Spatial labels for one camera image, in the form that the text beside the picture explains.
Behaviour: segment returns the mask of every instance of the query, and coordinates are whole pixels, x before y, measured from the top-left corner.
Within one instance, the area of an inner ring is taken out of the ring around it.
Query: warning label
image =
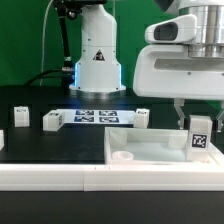
[[[99,50],[95,57],[93,58],[94,61],[105,61],[105,58],[103,56],[103,53],[101,52],[101,50]]]

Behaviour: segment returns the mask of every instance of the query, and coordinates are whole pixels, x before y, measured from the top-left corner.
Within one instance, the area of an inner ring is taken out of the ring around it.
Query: white tray
[[[188,161],[187,138],[188,131],[184,130],[106,128],[106,164],[224,165],[223,154],[211,143],[206,162]]]

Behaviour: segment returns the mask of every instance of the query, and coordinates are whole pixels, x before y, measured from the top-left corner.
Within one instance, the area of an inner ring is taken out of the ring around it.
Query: green backdrop
[[[23,84],[40,72],[41,38],[45,9],[50,0],[1,0],[0,14],[0,85]],[[113,2],[106,10],[112,14]],[[146,46],[145,29],[169,16],[153,0],[116,1],[118,23],[117,59],[122,64],[122,83],[132,87],[137,55]],[[69,42],[74,62],[80,57],[81,19],[67,20]],[[45,69],[63,66],[63,52],[57,13],[49,12],[46,32]],[[44,80],[44,84],[57,84]]]

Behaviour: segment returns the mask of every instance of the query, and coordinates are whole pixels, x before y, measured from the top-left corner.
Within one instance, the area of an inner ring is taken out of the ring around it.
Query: white cube
[[[43,117],[44,131],[58,131],[64,124],[64,112],[52,110]]]
[[[0,151],[4,147],[4,132],[3,130],[0,130]]]
[[[30,114],[28,107],[14,107],[15,127],[29,127]]]
[[[212,133],[212,120],[207,116],[190,116],[187,160],[207,162]]]
[[[149,123],[150,110],[137,109],[134,117],[134,128],[147,128]]]

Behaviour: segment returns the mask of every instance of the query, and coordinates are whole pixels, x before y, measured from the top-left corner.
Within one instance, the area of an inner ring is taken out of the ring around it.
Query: white box
[[[43,117],[44,131],[58,131],[64,124],[64,112],[52,110]]]
[[[121,142],[122,132],[126,132],[126,142]],[[215,158],[217,153],[224,161],[224,155],[211,143],[205,151],[206,161],[197,157],[189,160],[187,144],[186,130],[106,127],[105,161],[108,165],[211,165],[219,163]]]
[[[134,128],[147,128],[149,113],[148,109],[137,109],[134,117]]]
[[[207,116],[190,116],[187,143],[187,160],[206,162],[209,160],[212,121]]]
[[[3,130],[0,130],[0,151],[4,147],[4,132]]]
[[[28,107],[14,107],[15,127],[29,127],[30,114]]]

